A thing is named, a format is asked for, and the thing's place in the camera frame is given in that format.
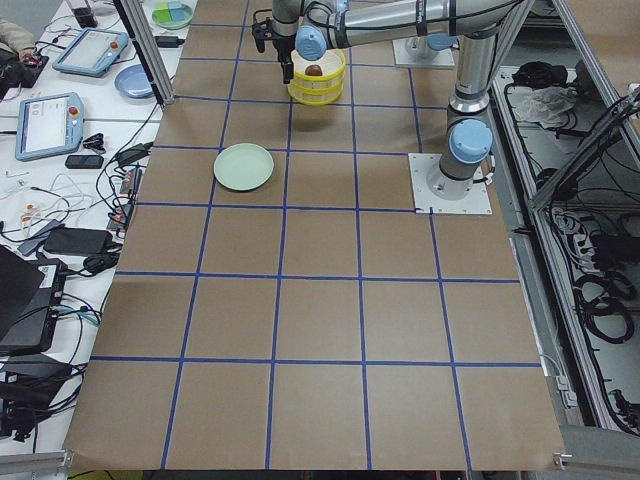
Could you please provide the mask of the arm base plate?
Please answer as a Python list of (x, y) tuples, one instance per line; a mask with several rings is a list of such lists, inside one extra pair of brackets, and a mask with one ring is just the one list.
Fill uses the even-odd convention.
[(451, 70), (454, 68), (452, 49), (458, 38), (445, 34), (432, 34), (394, 40), (395, 64), (406, 68)]
[(467, 180), (452, 180), (440, 170), (440, 154), (409, 153), (414, 211), (436, 215), (491, 215), (482, 168)]

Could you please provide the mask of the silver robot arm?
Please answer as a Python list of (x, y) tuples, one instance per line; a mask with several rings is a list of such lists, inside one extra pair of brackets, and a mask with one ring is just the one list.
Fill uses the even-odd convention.
[(449, 108), (479, 115), (488, 106), (492, 50), (508, 6), (500, 1), (396, 1), (351, 10), (347, 1), (273, 1), (260, 20), (253, 13), (251, 33), (262, 53), (277, 51), (283, 82), (294, 77), (292, 53), (315, 61), (328, 50), (436, 33), (459, 36), (460, 58)]

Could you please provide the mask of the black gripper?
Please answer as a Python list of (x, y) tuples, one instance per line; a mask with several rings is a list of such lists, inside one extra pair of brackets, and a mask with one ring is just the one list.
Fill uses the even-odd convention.
[(291, 53), (295, 49), (295, 21), (279, 20), (271, 9), (254, 11), (252, 20), (251, 33), (257, 51), (264, 53), (266, 43), (273, 44), (278, 62), (282, 63), (283, 83), (289, 84), (293, 79)]

